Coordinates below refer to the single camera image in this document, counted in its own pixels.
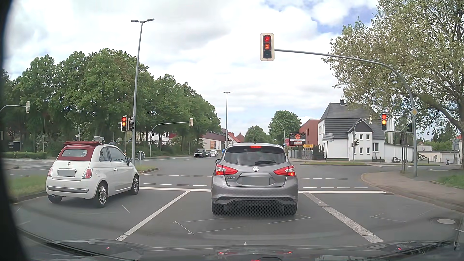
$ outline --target car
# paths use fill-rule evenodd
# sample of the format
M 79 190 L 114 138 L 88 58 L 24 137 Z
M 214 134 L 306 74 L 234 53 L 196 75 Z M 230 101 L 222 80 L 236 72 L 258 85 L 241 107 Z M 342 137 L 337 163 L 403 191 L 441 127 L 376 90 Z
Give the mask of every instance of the car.
M 204 149 L 197 149 L 194 153 L 193 153 L 193 157 L 201 157 L 201 158 L 204 158 L 204 157 L 207 157 L 208 156 L 208 152 Z
M 102 208 L 108 197 L 139 192 L 139 173 L 122 150 L 98 141 L 65 142 L 48 171 L 45 190 L 52 203 L 65 196 L 92 200 Z
M 298 207 L 295 167 L 282 146 L 269 143 L 230 144 L 211 181 L 214 215 L 240 206 L 278 205 L 294 215 Z

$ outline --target billboard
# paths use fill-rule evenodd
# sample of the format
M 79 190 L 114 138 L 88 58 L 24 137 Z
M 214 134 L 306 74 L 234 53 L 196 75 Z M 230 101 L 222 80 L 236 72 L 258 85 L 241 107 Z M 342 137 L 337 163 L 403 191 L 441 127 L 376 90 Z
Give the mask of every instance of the billboard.
M 306 133 L 290 133 L 290 146 L 302 146 L 306 144 Z

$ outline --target manhole cover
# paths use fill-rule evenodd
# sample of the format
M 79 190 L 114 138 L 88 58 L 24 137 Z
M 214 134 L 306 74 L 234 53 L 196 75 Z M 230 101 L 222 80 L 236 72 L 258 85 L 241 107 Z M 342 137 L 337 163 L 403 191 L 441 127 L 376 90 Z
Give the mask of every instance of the manhole cover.
M 438 223 L 441 223 L 441 224 L 447 224 L 447 225 L 451 225 L 451 224 L 454 224 L 456 223 L 456 221 L 452 220 L 452 219 L 448 219 L 448 218 L 440 218 L 437 220 Z

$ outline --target license plate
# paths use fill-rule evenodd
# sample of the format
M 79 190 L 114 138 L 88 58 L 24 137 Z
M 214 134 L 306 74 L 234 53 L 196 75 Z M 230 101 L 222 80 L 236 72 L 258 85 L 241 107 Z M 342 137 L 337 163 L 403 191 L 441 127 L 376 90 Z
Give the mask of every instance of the license plate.
M 74 177 L 76 170 L 58 170 L 58 176 L 61 177 Z
M 242 177 L 242 185 L 269 186 L 270 183 L 269 177 Z

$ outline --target gray nissan hatchback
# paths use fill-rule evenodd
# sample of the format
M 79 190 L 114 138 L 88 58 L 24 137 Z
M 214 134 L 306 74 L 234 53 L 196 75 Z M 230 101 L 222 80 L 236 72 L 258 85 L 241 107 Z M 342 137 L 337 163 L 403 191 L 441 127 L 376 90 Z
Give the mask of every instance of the gray nissan hatchback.
M 298 203 L 298 179 L 282 146 L 268 143 L 236 143 L 227 147 L 211 184 L 213 214 L 237 206 L 279 205 L 294 215 Z

